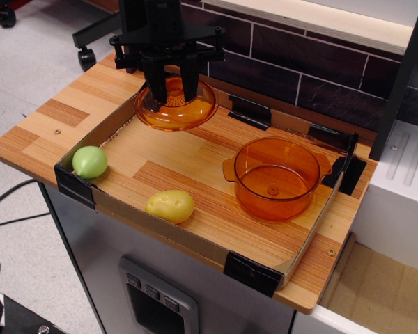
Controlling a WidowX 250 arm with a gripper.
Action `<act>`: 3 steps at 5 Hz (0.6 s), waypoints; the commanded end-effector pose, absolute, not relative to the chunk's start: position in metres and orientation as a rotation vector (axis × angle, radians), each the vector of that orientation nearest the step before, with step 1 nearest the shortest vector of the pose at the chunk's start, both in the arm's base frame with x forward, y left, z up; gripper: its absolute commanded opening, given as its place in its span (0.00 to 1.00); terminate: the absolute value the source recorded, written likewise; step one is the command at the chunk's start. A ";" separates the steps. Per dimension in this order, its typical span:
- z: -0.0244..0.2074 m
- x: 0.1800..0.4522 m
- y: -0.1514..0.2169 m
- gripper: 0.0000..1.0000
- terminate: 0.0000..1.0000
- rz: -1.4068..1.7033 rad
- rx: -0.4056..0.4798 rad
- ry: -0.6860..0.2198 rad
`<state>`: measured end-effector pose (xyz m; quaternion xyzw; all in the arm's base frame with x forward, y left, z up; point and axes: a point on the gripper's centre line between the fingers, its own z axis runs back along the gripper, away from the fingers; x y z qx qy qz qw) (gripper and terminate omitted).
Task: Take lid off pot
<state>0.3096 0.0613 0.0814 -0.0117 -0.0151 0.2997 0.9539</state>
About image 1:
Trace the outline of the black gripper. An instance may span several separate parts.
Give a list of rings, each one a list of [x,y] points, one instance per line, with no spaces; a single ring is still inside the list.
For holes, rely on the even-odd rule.
[[[120,1],[122,33],[110,39],[118,69],[143,69],[153,98],[167,102],[165,65],[180,67],[186,102],[197,95],[199,70],[225,59],[225,29],[187,21],[180,1]]]

